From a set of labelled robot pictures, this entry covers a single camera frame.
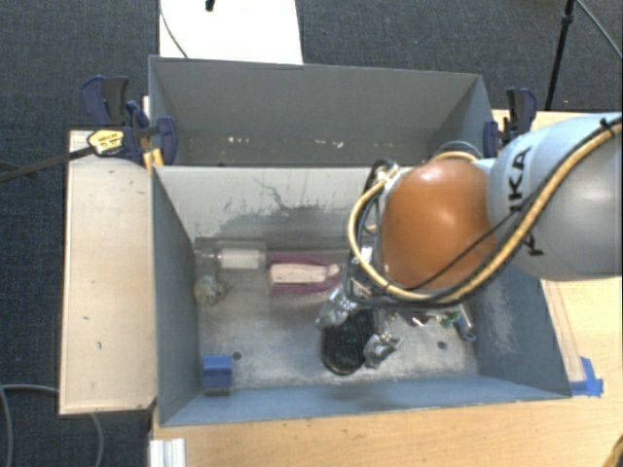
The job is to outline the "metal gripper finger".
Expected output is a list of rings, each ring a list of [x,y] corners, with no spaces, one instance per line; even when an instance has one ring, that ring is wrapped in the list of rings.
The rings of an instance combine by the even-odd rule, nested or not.
[[[343,325],[349,318],[351,303],[342,289],[335,289],[319,309],[315,325],[318,330]]]
[[[400,348],[402,342],[402,338],[389,332],[375,333],[363,348],[364,367],[378,369],[391,354]]]

